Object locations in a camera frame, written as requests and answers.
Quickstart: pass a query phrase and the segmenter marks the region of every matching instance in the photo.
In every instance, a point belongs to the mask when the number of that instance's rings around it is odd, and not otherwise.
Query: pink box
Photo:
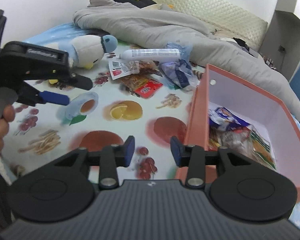
[[[211,80],[215,80],[215,85],[210,84]],[[282,100],[244,79],[207,65],[194,94],[184,144],[196,144],[208,150],[208,109],[220,106],[253,124],[270,142],[277,171],[295,184],[300,202],[300,130]],[[184,182],[186,172],[187,168],[178,169],[175,178]],[[215,167],[208,166],[206,182],[216,177]]]

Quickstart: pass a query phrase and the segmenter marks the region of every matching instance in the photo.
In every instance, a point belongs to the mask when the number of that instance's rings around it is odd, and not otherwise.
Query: stuffed animal
[[[59,49],[69,53],[69,66],[91,69],[104,56],[105,53],[113,52],[118,41],[112,35],[103,37],[85,35],[74,38],[70,41],[60,41],[45,45],[48,48]],[[58,80],[49,80],[55,84]]]

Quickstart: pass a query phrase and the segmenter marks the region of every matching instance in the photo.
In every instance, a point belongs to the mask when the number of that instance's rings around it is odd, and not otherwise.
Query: snack package
[[[210,126],[216,128],[218,131],[235,130],[250,125],[246,121],[232,114],[225,107],[219,107],[216,110],[209,109],[208,115]]]
[[[121,82],[125,84],[128,88],[132,89],[133,92],[140,95],[142,98],[149,98],[163,86],[162,83],[147,78],[144,75],[129,75],[126,77],[120,78]]]
[[[250,129],[247,127],[218,133],[220,144],[231,148],[242,155],[254,159],[250,142]]]
[[[276,165],[271,156],[270,143],[266,141],[254,127],[251,129],[250,141],[252,142],[252,150],[257,161],[262,165],[275,170]]]
[[[254,126],[250,128],[242,127],[231,131],[216,131],[216,133],[222,146],[229,147],[263,166],[275,170],[270,143],[260,136]]]
[[[109,70],[113,80],[131,74],[156,74],[158,72],[156,64],[152,61],[126,61],[114,58],[109,60]]]
[[[209,129],[209,151],[217,151],[218,148],[221,146],[219,141],[220,141],[220,138],[217,134],[217,131],[210,127],[210,129]]]

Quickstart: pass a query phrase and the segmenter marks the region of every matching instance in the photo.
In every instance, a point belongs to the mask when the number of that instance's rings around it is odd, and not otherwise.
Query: blue plush head
[[[101,37],[101,43],[105,53],[113,52],[118,46],[117,39],[112,35]]]

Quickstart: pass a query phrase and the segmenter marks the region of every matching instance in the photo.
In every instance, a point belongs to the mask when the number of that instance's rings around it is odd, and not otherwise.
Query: circular pad
[[[84,211],[94,199],[92,184],[79,171],[62,168],[38,169],[16,180],[7,194],[13,213],[25,220],[51,223]]]
[[[211,184],[209,193],[222,213],[249,222],[288,218],[297,200],[289,179],[259,164],[233,166]]]

